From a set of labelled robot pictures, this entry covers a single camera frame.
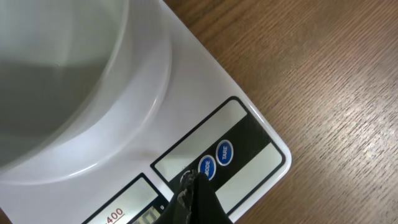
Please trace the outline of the white digital kitchen scale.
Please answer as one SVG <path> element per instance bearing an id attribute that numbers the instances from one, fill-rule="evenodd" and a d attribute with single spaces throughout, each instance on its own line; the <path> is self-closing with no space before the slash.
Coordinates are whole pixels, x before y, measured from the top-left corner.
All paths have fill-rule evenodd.
<path id="1" fill-rule="evenodd" d="M 13 223 L 154 223 L 190 170 L 206 175 L 231 222 L 290 169 L 289 148 L 162 1 L 128 1 L 114 61 L 76 126 L 1 173 Z"/>

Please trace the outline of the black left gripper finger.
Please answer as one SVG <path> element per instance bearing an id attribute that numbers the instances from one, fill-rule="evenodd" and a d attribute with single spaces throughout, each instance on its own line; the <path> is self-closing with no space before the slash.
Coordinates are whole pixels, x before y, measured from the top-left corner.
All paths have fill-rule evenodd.
<path id="1" fill-rule="evenodd" d="M 190 170 L 155 221 L 157 224 L 232 224 L 206 175 Z"/>

